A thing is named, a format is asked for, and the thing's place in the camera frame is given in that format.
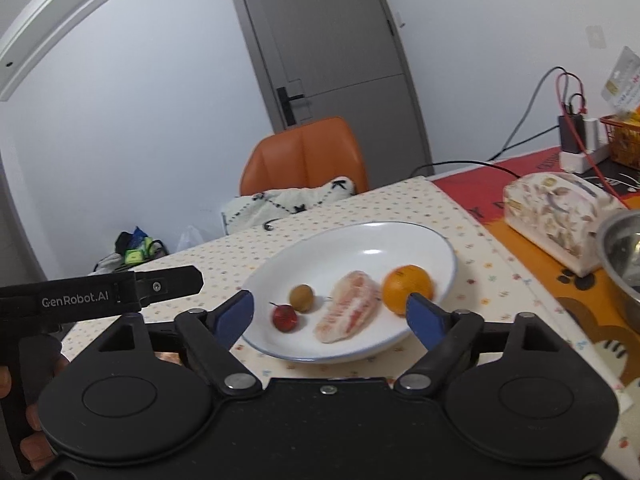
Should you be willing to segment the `person's left hand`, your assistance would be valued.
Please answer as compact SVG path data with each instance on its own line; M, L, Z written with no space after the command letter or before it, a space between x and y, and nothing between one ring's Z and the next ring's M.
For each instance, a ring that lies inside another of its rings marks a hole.
M48 356L42 364L24 361L17 379L1 367L2 479L23 479L53 460L36 404L42 389L67 364L65 356Z

